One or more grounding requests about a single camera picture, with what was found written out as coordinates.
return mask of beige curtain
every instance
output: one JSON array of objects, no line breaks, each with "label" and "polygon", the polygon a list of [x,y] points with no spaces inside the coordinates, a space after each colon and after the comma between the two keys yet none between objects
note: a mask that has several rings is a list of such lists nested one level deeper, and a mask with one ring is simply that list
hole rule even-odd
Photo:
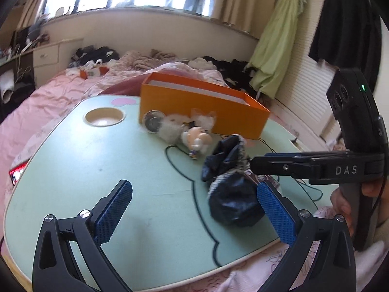
[{"label": "beige curtain", "polygon": [[28,27],[35,23],[42,1],[43,0],[27,0],[18,24],[18,29]]},{"label": "beige curtain", "polygon": [[211,20],[227,23],[256,38],[269,21],[275,0],[215,0]]}]

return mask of cardboard box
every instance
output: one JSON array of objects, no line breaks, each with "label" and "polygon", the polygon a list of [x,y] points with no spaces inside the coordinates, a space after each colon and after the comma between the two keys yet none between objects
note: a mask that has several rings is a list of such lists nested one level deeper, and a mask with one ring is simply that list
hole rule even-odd
[{"label": "cardboard box", "polygon": [[193,108],[205,115],[217,113],[213,133],[240,134],[249,139],[260,137],[270,115],[268,109],[246,93],[213,83],[152,73],[141,86],[140,123],[151,110],[190,117]]}]

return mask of light green table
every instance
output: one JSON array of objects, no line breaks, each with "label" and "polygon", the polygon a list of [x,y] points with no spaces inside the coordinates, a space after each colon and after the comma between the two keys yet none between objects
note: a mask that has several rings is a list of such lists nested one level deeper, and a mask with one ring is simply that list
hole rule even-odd
[{"label": "light green table", "polygon": [[[92,209],[120,179],[131,182],[133,199],[102,249],[134,291],[187,283],[277,242],[267,217],[251,228],[225,227],[211,218],[208,190],[200,180],[203,160],[167,148],[158,136],[147,133],[138,123],[139,98],[125,97],[132,103],[119,104],[126,115],[121,123],[93,127],[83,121],[90,110],[117,106],[117,99],[123,98],[97,96],[77,105],[20,178],[6,211],[5,239],[28,278],[43,218],[69,218]],[[215,145],[220,136],[214,138]],[[261,138],[277,152],[296,152],[290,142],[294,137],[273,121],[268,121]],[[270,152],[260,141],[250,141],[247,151],[251,157]],[[283,195],[298,209],[315,211],[293,179],[281,177],[280,183]],[[75,243],[72,248],[86,282],[97,287]]]}]

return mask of window sill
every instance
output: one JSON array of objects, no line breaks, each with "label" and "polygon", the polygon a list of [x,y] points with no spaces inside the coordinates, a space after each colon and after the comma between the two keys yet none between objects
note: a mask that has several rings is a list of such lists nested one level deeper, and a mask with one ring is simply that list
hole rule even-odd
[{"label": "window sill", "polygon": [[127,7],[123,7],[123,8],[109,8],[109,9],[104,8],[104,9],[93,9],[93,10],[88,10],[88,11],[82,11],[82,12],[78,12],[76,14],[69,14],[69,15],[62,15],[59,17],[53,17],[53,18],[49,19],[43,25],[43,27],[48,25],[48,24],[61,22],[63,20],[68,20],[68,19],[71,19],[74,17],[87,16],[87,15],[100,14],[100,13],[104,14],[106,12],[118,12],[118,11],[123,11],[123,10],[128,11],[128,12],[141,11],[141,12],[151,12],[151,13],[165,13],[165,14],[169,13],[169,14],[178,15],[178,16],[191,17],[191,18],[196,19],[196,20],[206,21],[206,22],[213,23],[215,25],[219,25],[219,26],[226,27],[228,29],[232,29],[233,31],[236,31],[240,34],[251,37],[254,40],[258,40],[254,36],[250,35],[248,32],[238,30],[238,29],[231,27],[229,25],[226,25],[226,24],[221,24],[221,23],[218,23],[216,21],[212,21],[211,18],[208,16],[200,16],[200,15],[195,15],[195,14],[191,14],[191,13],[186,13],[186,12],[183,12],[183,11],[178,10],[178,9],[170,9],[170,8],[155,7],[155,6],[154,7],[153,6],[127,6]]}]

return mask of camera lens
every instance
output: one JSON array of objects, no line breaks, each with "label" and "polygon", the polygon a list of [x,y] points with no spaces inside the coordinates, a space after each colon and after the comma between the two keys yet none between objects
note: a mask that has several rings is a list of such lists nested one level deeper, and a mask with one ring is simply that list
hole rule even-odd
[{"label": "camera lens", "polygon": [[335,92],[335,101],[338,107],[342,108],[343,107],[343,102],[342,98],[340,97],[339,93]]},{"label": "camera lens", "polygon": [[336,111],[336,104],[335,104],[334,100],[330,100],[329,105],[331,105],[332,111]]},{"label": "camera lens", "polygon": [[340,93],[342,95],[343,100],[348,102],[349,101],[349,93],[347,92],[347,89],[343,84],[340,85]]}]

